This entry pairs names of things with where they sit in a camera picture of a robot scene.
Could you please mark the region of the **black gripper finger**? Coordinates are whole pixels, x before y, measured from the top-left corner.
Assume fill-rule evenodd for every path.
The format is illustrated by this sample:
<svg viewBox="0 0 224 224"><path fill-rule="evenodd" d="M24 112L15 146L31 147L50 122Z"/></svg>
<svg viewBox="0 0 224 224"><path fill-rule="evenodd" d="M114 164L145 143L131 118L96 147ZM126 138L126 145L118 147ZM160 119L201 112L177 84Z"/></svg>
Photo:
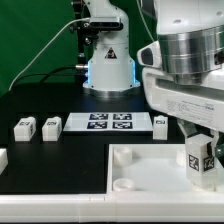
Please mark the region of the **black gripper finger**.
<svg viewBox="0 0 224 224"><path fill-rule="evenodd" d="M221 158L224 156L224 133L211 131L212 141L208 145L208 154L210 156Z"/></svg>
<svg viewBox="0 0 224 224"><path fill-rule="evenodd" d="M197 133L194 123L185 120L178 120L177 123L185 137L185 141L188 141L189 137L193 137Z"/></svg>

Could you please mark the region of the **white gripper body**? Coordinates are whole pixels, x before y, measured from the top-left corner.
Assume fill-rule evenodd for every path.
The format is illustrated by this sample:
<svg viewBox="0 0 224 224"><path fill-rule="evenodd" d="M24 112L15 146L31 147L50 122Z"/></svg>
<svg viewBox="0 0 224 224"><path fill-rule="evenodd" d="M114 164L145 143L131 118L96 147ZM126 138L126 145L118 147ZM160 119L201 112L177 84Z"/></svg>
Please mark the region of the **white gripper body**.
<svg viewBox="0 0 224 224"><path fill-rule="evenodd" d="M156 111L224 132L224 68L204 73L201 85L180 85L159 69L142 70L146 100Z"/></svg>

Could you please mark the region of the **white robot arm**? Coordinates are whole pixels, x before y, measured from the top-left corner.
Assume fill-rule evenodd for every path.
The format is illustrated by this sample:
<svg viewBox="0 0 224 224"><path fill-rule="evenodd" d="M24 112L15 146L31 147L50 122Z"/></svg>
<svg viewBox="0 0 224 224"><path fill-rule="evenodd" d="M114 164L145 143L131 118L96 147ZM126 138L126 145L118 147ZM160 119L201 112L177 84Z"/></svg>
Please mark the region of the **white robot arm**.
<svg viewBox="0 0 224 224"><path fill-rule="evenodd" d="M210 147L224 155L224 0L136 0L155 29L137 52L142 80L129 57L127 16L109 0L84 0L94 30L86 92L108 97L142 85L154 110L175 116L187 135L196 124L212 130Z"/></svg>

